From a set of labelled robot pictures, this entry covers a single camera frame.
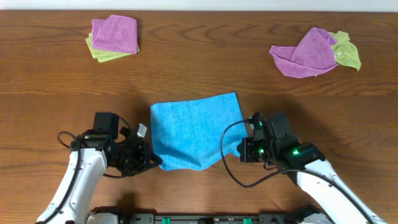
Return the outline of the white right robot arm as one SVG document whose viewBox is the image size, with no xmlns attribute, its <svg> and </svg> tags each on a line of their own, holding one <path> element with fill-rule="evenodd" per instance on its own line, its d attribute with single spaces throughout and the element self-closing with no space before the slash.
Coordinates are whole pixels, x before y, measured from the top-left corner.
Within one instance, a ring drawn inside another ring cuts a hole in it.
<svg viewBox="0 0 398 224">
<path fill-rule="evenodd" d="M 243 139 L 240 160 L 275 166 L 308 193 L 334 223 L 385 223 L 342 181 L 324 153 L 310 142 L 299 142 L 284 114 L 247 120 L 253 136 Z"/>
</svg>

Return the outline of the blue microfiber cloth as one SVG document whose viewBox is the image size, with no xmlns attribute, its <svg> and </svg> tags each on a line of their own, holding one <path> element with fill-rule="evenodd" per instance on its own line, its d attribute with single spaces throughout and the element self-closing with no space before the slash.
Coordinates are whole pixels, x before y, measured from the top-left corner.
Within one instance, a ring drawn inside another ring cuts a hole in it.
<svg viewBox="0 0 398 224">
<path fill-rule="evenodd" d="M 205 170 L 223 154 L 240 156 L 238 146 L 248 137 L 235 92 L 150 106 L 152 148 L 164 171 Z M 235 123 L 227 133 L 223 131 Z"/>
</svg>

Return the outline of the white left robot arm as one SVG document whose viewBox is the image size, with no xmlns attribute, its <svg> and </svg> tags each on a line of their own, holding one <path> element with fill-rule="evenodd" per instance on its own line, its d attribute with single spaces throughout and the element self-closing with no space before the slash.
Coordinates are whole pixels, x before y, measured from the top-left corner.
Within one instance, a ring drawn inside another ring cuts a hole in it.
<svg viewBox="0 0 398 224">
<path fill-rule="evenodd" d="M 119 127 L 122 120 L 111 112 L 97 112 L 92 129 L 72 136 L 67 146 L 70 150 L 67 171 L 37 223 L 135 222 L 135 218 L 117 208 L 88 210 L 99 180 L 107 175 L 107 168 L 116 168 L 121 173 L 120 178 L 125 178 L 162 163 L 144 140 L 146 126 Z"/>
</svg>

